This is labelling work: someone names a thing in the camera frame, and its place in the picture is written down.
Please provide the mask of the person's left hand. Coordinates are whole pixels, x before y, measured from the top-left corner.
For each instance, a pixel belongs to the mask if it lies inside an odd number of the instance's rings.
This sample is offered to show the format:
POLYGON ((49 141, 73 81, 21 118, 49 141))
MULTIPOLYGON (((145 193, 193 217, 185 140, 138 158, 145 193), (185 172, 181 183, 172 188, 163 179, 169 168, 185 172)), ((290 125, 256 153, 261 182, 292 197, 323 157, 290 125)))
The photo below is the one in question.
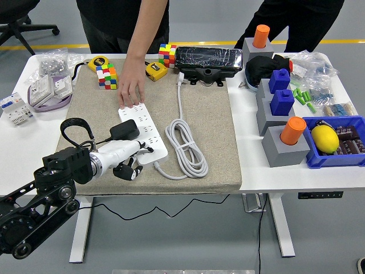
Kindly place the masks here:
POLYGON ((145 55, 128 54, 119 75, 117 98, 120 109, 145 101, 145 55))

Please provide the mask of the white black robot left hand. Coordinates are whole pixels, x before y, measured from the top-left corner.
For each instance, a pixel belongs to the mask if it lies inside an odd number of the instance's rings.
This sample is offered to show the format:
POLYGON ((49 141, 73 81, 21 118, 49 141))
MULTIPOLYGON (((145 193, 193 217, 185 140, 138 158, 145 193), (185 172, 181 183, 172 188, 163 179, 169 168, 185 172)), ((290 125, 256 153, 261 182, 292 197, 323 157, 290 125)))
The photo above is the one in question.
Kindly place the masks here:
POLYGON ((142 171, 142 166, 132 168, 136 155, 141 149, 154 152, 154 149, 145 142, 137 140, 113 140, 90 153, 93 177, 104 175, 108 168, 113 174, 123 180, 134 180, 142 171))

